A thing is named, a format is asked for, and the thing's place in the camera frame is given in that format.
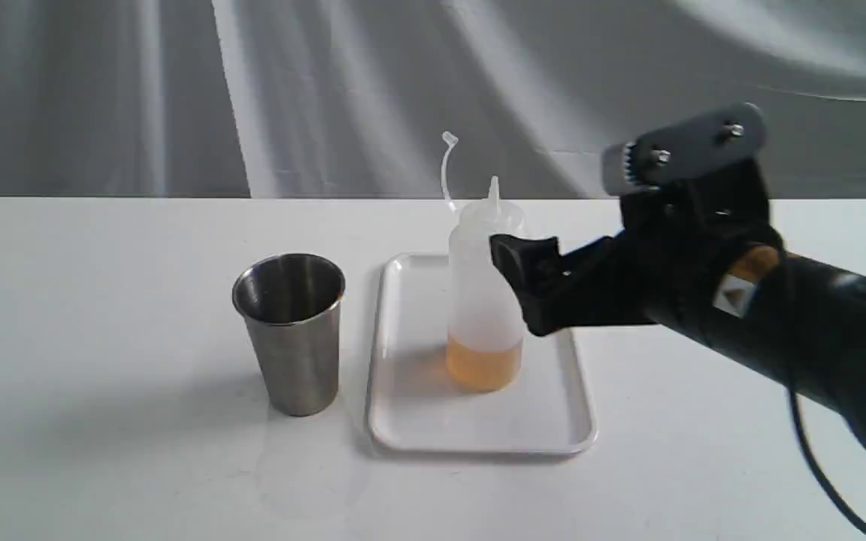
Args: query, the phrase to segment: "oil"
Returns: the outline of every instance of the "oil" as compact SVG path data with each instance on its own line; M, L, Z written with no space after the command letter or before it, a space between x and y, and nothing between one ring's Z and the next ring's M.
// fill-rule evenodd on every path
M472 390L496 391L506 387L519 372L523 342L503 352L478 352L447 336L447 372L454 381Z

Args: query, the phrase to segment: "gray curtain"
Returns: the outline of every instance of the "gray curtain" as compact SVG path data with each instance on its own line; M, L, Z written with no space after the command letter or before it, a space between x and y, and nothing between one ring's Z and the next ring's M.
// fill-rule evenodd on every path
M602 195L738 100L779 196L866 198L866 2L1 0L0 194Z

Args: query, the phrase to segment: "screw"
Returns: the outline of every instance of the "screw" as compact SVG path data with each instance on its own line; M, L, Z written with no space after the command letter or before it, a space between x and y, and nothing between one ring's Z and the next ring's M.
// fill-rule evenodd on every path
M724 135L727 138L743 137L743 126L736 122L729 122L724 125Z
M663 165L670 163L671 154L667 150L652 150L650 151L650 161L657 167L663 167Z

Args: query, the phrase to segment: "stainless steel cup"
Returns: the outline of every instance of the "stainless steel cup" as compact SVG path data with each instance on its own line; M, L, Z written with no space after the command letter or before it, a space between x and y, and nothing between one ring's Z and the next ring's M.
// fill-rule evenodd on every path
M336 264L305 253L259 261L233 285L269 401L287 415L319 413L336 397L345 288Z

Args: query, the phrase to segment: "plastic tray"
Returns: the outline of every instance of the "plastic tray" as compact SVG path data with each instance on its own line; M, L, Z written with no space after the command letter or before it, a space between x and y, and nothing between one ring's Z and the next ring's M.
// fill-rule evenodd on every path
M527 334L516 379L465 391L447 374L448 260L402 254L383 270L368 385L368 430L398 452L574 455L597 437L573 332Z

